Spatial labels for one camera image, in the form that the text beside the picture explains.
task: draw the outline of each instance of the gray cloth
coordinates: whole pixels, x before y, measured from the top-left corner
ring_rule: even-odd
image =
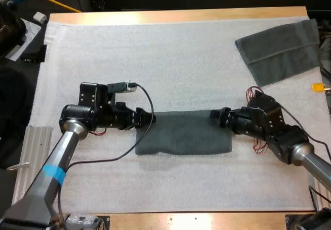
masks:
[[[320,64],[316,20],[270,28],[235,43],[258,86],[276,83]]]
[[[164,152],[175,155],[211,155],[231,152],[231,131],[209,118],[210,110],[156,113],[154,123],[136,147],[137,155]],[[136,139],[146,128],[137,130]]]

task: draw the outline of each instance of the red wire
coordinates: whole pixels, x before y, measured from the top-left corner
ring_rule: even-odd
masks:
[[[252,89],[258,90],[262,93],[263,90],[257,86],[251,86],[247,91],[246,91],[246,100],[247,102],[249,102],[252,98],[255,97],[255,91],[253,91]],[[258,140],[258,139],[254,139],[254,145],[253,145],[253,150],[255,151],[256,154],[258,155],[264,155],[265,152],[268,150],[268,146],[267,143],[265,143],[264,145],[262,145],[262,141]]]
[[[103,132],[94,132],[94,131],[91,131],[90,133],[93,134],[93,135],[95,135],[95,136],[102,136],[106,132],[107,132],[107,128],[105,128]]]

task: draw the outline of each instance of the wooden table edge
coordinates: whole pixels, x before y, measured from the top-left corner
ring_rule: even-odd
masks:
[[[56,13],[50,15],[50,21],[76,25],[136,25],[304,16],[307,16],[306,7],[298,6],[165,11]]]
[[[111,230],[285,230],[287,214],[302,212],[113,213]]]

